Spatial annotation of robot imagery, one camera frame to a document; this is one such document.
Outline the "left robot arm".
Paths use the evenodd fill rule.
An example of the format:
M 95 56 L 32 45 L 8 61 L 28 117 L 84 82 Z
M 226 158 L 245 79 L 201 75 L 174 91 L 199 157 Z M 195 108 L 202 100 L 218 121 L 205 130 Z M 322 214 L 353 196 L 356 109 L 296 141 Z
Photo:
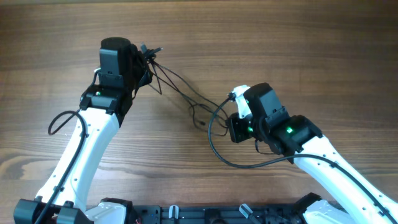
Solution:
M 83 92 L 72 136 L 52 175 L 35 199 L 18 201 L 16 223 L 140 223 L 132 202 L 104 198 L 87 209 L 88 192 L 105 149 L 119 131 L 140 87 L 152 81 L 148 61 L 155 56 L 142 44 L 110 37 L 101 41 L 100 66 Z

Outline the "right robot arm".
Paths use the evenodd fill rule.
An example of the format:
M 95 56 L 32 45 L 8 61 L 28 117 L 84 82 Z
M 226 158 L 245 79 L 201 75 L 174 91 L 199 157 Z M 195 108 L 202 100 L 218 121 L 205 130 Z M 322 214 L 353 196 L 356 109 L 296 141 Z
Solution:
M 321 129 L 302 115 L 289 115 L 268 83 L 234 88 L 228 99 L 238 110 L 228 118 L 232 142 L 250 138 L 312 176 L 341 206 L 324 200 L 305 206 L 305 222 L 397 223 L 397 202 L 367 181 L 333 147 Z

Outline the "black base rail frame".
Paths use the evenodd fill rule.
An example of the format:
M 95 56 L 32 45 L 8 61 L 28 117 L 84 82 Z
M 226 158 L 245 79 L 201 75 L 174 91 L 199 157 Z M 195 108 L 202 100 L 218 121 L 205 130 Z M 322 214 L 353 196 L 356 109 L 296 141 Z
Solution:
M 184 207 L 135 205 L 136 223 L 142 224 L 211 224 L 211 223 L 302 223 L 291 204 L 250 205 L 252 213 L 243 215 L 238 206 Z

